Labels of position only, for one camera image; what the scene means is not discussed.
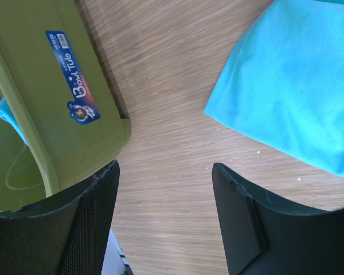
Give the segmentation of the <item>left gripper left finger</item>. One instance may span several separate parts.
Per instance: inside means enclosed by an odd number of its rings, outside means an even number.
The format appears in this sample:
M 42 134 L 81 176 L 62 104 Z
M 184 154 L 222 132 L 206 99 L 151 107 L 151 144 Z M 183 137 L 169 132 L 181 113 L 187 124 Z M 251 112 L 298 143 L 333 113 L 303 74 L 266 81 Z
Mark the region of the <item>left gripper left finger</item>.
M 0 212 L 0 274 L 101 274 L 119 178 L 113 160 L 55 195 Z

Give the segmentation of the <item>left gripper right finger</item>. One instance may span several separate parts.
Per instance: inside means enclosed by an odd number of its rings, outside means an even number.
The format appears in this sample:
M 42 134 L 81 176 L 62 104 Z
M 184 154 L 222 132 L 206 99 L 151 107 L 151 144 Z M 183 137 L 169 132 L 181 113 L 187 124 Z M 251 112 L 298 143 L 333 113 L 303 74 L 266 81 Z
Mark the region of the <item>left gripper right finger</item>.
M 344 208 L 296 203 L 222 163 L 212 182 L 229 274 L 344 274 Z

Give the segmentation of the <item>teal t shirt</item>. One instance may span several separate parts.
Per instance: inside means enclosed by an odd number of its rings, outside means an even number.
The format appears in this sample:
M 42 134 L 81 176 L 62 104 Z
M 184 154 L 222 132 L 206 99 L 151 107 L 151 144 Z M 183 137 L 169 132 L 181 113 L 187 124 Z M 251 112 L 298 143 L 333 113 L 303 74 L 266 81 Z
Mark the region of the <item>teal t shirt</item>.
M 344 178 L 344 1 L 273 1 L 233 48 L 204 112 Z

